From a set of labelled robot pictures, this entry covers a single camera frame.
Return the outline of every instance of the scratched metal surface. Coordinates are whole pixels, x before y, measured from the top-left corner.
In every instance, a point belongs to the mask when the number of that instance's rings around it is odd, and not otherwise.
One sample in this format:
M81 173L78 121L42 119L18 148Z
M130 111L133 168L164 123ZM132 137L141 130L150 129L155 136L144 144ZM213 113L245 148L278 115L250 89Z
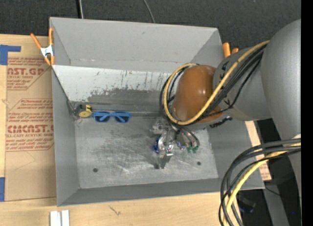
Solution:
M113 118L107 123L97 123L93 118L78 120L75 135L80 187L218 177L207 130L196 133L201 142L197 153L175 147L166 168L155 169L157 155L152 146L156 136L149 136L155 120L153 116L133 116L126 124L117 123Z
M54 66L70 101L125 105L146 103L158 106L158 93L169 73L105 68Z

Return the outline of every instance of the black floor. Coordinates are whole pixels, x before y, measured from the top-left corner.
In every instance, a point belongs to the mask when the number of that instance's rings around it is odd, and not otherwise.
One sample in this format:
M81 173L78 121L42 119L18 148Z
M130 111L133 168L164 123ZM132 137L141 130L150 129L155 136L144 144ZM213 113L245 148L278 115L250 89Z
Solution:
M231 42L239 49L268 40L301 18L301 0L146 1L157 23L217 27L222 42ZM142 0L83 0L83 11L86 19L152 21ZM0 0L0 33L47 35L50 16L76 18L75 0ZM264 131L269 136L275 133L271 126ZM246 225L270 225L262 192L246 196L259 204L254 213L243 215Z

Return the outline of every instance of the yellow object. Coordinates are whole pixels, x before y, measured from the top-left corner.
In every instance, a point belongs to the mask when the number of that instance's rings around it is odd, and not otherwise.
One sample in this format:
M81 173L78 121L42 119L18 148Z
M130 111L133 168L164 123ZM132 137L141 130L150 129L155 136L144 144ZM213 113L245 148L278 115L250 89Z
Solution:
M92 115L91 106L86 105L86 110L79 112L78 114L81 118L87 118Z
M173 74L170 76L165 88L164 88L164 97L163 97L163 101L164 101L164 109L165 109L165 113L168 116L168 118L178 124L178 125L189 125L191 123L193 123L194 121L196 121L204 112L205 110L209 107L209 105L212 103L212 101L214 100L214 98L216 97L217 93L220 91L220 89L223 87L223 84L225 83L225 81L228 79L228 77L230 76L230 74L232 73L232 71L234 71L234 69L238 66L238 64L245 59L249 54L251 54L252 52L256 51L257 49L259 49L260 47L268 44L269 41L265 41L262 42L256 46L254 46L253 48L249 49L247 52L245 52L232 66L231 68L228 70L228 72L225 74L225 76L223 77L223 79L220 81L220 83L217 85L216 89L213 91L212 95L210 96L210 98L208 99L208 101L206 102L206 104L203 106L203 108L191 119L187 120L187 121L178 121L177 119L175 119L171 113L169 112L169 109L167 107L167 92L170 86L170 83L173 79L173 77L175 76L175 74L177 72L179 72L181 69L195 65L195 64L185 64L180 66L178 69L176 69Z
M301 142L292 144L291 146L301 146ZM279 151L279 152L270 153L266 157L264 157L263 160L261 160L260 162L255 163L253 166L251 166L249 168L249 170L243 175L243 177L241 177L240 181L237 183L237 185L235 186L233 192L229 196L229 199L228 199L228 202L227 202L227 205L226 205L226 209L227 209L228 213L230 212L231 205L233 204L233 202L234 202L234 200L236 198L237 193L239 192L239 190L242 187L242 185L246 182L246 180L251 176L251 174L256 169L258 169L264 162L267 162L269 160L269 158L279 156L279 155L281 155L283 153L286 153L286 152L287 151ZM225 216L223 217L223 225L227 226L227 221L226 221Z
M53 45L53 28L49 29L49 46L47 48L42 48L40 42L38 41L38 39L36 38L36 36L33 33L31 33L30 36L34 40L34 42L35 42L36 46L38 47L38 49L40 49L42 51L42 54L45 57L45 62L49 66L54 65L55 57L53 55L53 50L52 50L52 45Z

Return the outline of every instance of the small object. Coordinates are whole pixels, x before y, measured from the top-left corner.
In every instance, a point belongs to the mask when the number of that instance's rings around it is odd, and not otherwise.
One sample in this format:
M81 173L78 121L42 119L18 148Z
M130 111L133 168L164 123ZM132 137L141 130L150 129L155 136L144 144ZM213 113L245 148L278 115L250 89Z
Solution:
M30 36L34 40L37 47L41 50L41 53L45 57L45 62L49 66L54 65L55 58L54 58L53 47L52 47L52 45L53 45L53 28L49 29L49 46L47 48L43 48L41 46L40 42L38 41L38 39L36 38L36 36L33 33L31 33Z
M239 51L238 48L233 48L232 51L231 51L231 54L235 54L235 53L237 53L238 51Z
M91 109L91 106L90 105L87 105L86 104L86 109L84 111L80 111L78 113L79 117L81 118L87 118L87 117L90 117L92 115L92 109Z
M51 211L50 226L69 226L69 210Z
M113 116L117 122L126 123L132 117L132 114L126 111L97 111L93 113L93 118L97 122L107 122Z
M223 43L223 51L224 51L224 57L230 56L230 45L229 43Z

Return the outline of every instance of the cable bundle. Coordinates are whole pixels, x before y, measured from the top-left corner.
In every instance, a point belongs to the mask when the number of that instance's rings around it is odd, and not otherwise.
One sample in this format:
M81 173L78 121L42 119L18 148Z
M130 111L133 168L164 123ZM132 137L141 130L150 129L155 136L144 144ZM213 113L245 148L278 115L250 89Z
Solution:
M232 209L234 216L240 226L244 226L237 211L233 204L237 193L239 192L242 185L245 181L251 176L251 174L258 169L263 163L267 162L270 159L277 159L291 154L295 154L301 151L301 138L269 142L261 144L252 148L249 148L242 152L236 159L233 161L229 169L227 170L221 185L221 205L219 208L219 221L222 226L226 226L227 223L230 226L233 226L229 212ZM246 161L247 159L253 158L258 155L265 155L262 159L255 161L251 164L248 164L244 167L234 179L231 179L231 174L233 170L240 163Z

